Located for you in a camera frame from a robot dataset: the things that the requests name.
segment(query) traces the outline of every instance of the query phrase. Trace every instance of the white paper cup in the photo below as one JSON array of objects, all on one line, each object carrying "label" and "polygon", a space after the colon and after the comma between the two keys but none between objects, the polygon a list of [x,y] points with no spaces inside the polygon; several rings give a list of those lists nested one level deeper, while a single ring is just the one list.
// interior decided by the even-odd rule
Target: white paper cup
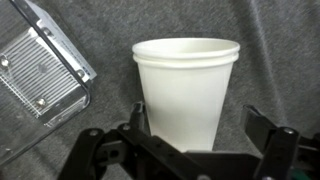
[{"label": "white paper cup", "polygon": [[152,135],[180,151],[211,150],[240,45],[174,38],[133,46]]}]

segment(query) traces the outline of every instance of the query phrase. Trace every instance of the gray felt surface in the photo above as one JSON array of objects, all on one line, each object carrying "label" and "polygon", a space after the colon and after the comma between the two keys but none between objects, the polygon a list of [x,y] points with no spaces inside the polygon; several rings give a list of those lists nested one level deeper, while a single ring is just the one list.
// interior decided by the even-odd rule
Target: gray felt surface
[{"label": "gray felt surface", "polygon": [[[239,127],[243,104],[311,137],[320,130],[319,0],[35,1],[73,39],[98,73],[93,102],[2,169],[0,179],[55,179],[78,134],[127,121],[142,99],[131,46],[167,37],[215,37],[241,44],[214,150],[258,154]],[[127,179],[118,166],[105,179]]]}]

